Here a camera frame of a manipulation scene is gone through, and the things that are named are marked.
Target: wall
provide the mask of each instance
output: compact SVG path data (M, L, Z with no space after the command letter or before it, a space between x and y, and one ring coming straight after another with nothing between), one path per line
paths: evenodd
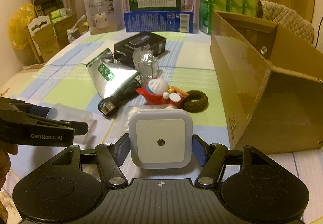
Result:
M9 41L7 26L10 16L24 3L30 0L1 0L0 3L0 86L25 65L35 63L30 47L24 50L14 50Z
M313 13L313 19L312 19L312 25L314 27L314 34L315 34L313 46L315 46L315 44L316 44L319 24L322 19L322 16L323 16L323 0L315 0L314 13ZM318 45L316 48L319 49L323 53L323 23L321 25L319 41L318 41Z

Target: black box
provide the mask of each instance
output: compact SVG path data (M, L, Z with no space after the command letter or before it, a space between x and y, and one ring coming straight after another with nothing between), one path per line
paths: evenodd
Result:
M165 51L166 38L151 32L141 32L114 44L114 58L128 67L135 68L132 55L136 48L146 44L149 44L149 49L157 56Z

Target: circular black cover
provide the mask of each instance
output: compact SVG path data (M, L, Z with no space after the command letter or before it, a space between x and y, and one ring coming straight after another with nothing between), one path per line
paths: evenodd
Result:
M101 198L101 185L82 171L56 171L52 178L31 173L18 182L13 197L19 213L27 218L64 222L95 207Z
M267 165L243 169L227 178L221 187L227 207L251 222L288 222L299 218L308 196L306 186L294 175Z

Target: usb cable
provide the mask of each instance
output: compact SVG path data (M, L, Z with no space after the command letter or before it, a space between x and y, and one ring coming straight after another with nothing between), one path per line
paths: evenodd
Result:
M123 90L114 96L102 99L98 104L99 111L107 117L111 117L120 106L138 95L136 89L141 87L137 79L133 79Z

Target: knitted scrunchie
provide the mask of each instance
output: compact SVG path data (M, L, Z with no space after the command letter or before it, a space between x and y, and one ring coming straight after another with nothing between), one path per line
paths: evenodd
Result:
M203 93L202 91L198 90L191 90L188 91L188 97L185 98L182 108L190 113L198 113L204 110L209 100L207 98L207 95Z

